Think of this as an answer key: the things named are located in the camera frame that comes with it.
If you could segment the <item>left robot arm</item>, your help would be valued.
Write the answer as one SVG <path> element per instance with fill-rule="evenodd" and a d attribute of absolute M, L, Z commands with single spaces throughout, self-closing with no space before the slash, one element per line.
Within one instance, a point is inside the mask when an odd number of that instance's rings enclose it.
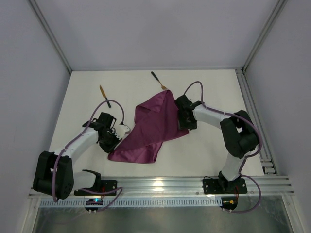
<path fill-rule="evenodd" d="M 114 128 L 116 119 L 108 113 L 83 124 L 83 130 L 63 148 L 43 151 L 38 158 L 33 190 L 56 200 L 66 199 L 72 191 L 77 195 L 103 193 L 101 174 L 89 169 L 73 171 L 73 165 L 84 152 L 97 144 L 103 152 L 112 153 L 121 138 Z"/>

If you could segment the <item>purple cloth napkin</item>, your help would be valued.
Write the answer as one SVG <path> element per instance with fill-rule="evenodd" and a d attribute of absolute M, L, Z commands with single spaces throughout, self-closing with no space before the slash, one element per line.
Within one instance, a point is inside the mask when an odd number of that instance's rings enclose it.
<path fill-rule="evenodd" d="M 178 128 L 178 108 L 170 90 L 137 105 L 134 123 L 134 128 L 108 155 L 108 160 L 151 164 L 156 161 L 163 142 L 189 134 L 188 130 Z"/>

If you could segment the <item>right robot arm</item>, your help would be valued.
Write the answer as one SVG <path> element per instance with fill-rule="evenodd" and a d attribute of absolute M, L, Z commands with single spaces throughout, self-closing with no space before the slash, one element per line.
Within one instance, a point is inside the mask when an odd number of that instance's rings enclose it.
<path fill-rule="evenodd" d="M 203 179 L 205 194 L 247 193 L 241 171 L 251 152 L 260 146 L 260 136 L 244 110 L 224 112 L 204 105 L 201 101 L 191 102 L 186 95 L 174 101 L 178 108 L 178 128 L 194 130 L 198 122 L 212 125 L 221 130 L 228 151 L 224 167 L 218 178 Z"/>

